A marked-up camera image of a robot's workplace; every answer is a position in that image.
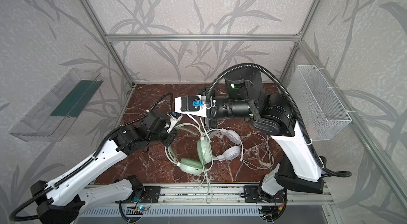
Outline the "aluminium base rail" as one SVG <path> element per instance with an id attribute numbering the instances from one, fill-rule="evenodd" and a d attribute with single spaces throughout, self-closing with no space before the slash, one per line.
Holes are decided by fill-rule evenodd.
<path id="1" fill-rule="evenodd" d="M 294 191 L 280 191 L 275 196 L 270 196 L 270 203 L 245 203 L 241 197 L 243 187 L 258 185 L 257 183 L 213 183 L 211 187 L 198 184 L 146 184 L 145 186 L 160 186 L 159 201 L 152 206 L 232 206 L 232 205 L 331 205 L 334 200 L 328 187 L 323 187 L 322 194 L 312 194 Z"/>

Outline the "mint green headphones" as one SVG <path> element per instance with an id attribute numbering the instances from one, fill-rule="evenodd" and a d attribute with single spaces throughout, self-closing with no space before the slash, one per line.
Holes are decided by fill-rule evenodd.
<path id="1" fill-rule="evenodd" d="M 192 123 L 182 123 L 176 125 L 174 130 L 187 131 L 195 136 L 199 136 L 200 139 L 197 141 L 197 159 L 191 158 L 177 158 L 175 151 L 169 147 L 165 147 L 165 154 L 168 160 L 175 164 L 179 169 L 187 174 L 198 176 L 204 174 L 207 176 L 207 172 L 213 165 L 214 157 L 212 153 L 212 148 L 210 145 L 209 134 L 203 130 L 200 125 Z"/>

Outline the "white headphones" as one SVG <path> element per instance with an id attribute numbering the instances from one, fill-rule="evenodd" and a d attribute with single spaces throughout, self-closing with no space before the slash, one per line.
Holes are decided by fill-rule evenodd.
<path id="1" fill-rule="evenodd" d="M 243 142 L 241 140 L 240 135 L 228 129 L 211 129 L 209 130 L 209 137 L 213 138 L 217 133 L 226 136 L 231 143 L 234 143 L 234 146 L 227 148 L 222 154 L 220 155 L 213 155 L 214 159 L 217 161 L 225 161 L 225 160 L 233 160 L 236 158 L 240 158 L 240 162 L 243 161 Z"/>

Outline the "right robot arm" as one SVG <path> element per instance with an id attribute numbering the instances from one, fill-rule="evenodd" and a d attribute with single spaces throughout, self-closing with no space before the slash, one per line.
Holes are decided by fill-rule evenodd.
<path id="1" fill-rule="evenodd" d="M 205 91 L 208 127 L 218 119 L 251 119 L 284 152 L 279 164 L 259 184 L 263 199 L 291 190 L 321 194 L 326 177 L 348 178 L 350 171 L 332 171 L 319 156 L 300 109 L 280 80 L 265 67 L 240 63 L 227 68 Z"/>

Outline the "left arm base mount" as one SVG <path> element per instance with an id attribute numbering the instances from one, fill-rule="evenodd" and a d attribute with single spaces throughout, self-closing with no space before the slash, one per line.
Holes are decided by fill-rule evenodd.
<path id="1" fill-rule="evenodd" d="M 144 186 L 142 188 L 135 189 L 127 199 L 127 202 L 156 204 L 159 201 L 160 192 L 160 186 Z"/>

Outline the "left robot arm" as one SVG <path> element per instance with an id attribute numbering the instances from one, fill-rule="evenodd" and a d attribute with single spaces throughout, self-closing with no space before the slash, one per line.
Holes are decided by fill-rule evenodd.
<path id="1" fill-rule="evenodd" d="M 175 126 L 182 114 L 149 111 L 107 134 L 87 159 L 48 182 L 38 181 L 30 188 L 32 198 L 9 216 L 13 222 L 40 220 L 43 224 L 70 224 L 79 215 L 107 203 L 143 198 L 144 186 L 136 176 L 96 189 L 87 186 L 111 166 L 155 143 L 168 147 L 177 136 Z"/>

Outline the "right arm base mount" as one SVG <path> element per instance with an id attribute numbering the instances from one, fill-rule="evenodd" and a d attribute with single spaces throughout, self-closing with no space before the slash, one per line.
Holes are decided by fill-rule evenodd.
<path id="1" fill-rule="evenodd" d="M 245 203 L 270 203 L 272 198 L 262 191 L 258 185 L 246 185 L 243 187 L 241 197 Z"/>

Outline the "clear plastic wall bin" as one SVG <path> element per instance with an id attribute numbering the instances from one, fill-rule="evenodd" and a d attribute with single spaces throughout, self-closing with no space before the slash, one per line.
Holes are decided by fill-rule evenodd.
<path id="1" fill-rule="evenodd" d="M 71 69 L 10 130 L 25 142 L 59 142 L 103 84 L 100 72 Z"/>

